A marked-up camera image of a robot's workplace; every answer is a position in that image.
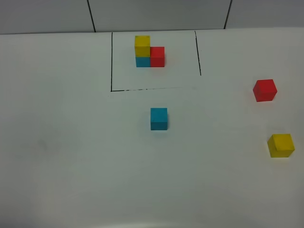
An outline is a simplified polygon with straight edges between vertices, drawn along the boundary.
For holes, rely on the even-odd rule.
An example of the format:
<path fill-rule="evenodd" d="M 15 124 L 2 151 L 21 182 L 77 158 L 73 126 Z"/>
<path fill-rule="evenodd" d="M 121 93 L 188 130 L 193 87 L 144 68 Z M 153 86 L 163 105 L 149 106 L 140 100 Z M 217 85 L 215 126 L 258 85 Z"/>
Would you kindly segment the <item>red template cube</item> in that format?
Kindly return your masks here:
<path fill-rule="evenodd" d="M 150 47 L 150 66 L 165 66 L 165 47 Z"/>

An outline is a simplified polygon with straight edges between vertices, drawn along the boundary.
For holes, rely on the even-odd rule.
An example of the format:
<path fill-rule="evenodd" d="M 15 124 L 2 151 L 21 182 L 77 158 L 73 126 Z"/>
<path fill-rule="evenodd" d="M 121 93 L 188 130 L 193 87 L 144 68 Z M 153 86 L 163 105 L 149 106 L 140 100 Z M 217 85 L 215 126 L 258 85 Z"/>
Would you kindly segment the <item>yellow template cube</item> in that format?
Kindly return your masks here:
<path fill-rule="evenodd" d="M 134 49 L 136 57 L 150 57 L 150 36 L 135 36 Z"/>

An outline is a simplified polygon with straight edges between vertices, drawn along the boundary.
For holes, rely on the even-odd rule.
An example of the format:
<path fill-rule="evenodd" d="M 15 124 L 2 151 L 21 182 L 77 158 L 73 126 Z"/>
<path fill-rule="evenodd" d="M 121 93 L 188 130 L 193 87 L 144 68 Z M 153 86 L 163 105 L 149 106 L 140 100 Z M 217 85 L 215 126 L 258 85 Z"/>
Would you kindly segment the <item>blue template cube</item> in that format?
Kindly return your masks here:
<path fill-rule="evenodd" d="M 150 57 L 135 57 L 136 67 L 151 67 Z"/>

